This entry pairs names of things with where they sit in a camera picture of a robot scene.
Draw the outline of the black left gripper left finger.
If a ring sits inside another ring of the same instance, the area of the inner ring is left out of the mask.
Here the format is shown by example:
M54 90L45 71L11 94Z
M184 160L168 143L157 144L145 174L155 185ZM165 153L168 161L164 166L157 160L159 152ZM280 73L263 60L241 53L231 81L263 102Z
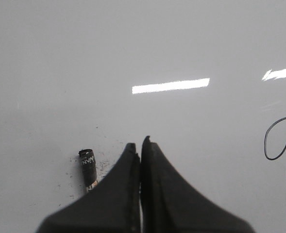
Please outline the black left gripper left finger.
M128 143L109 173L83 197L44 219L39 233L140 232L140 159Z

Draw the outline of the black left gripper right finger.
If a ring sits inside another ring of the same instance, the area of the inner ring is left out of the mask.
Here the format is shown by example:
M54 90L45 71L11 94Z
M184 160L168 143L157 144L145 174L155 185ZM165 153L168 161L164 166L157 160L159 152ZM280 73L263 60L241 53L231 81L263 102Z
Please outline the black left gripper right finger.
M145 233L253 233L245 220L193 188L149 136L141 154L141 204Z

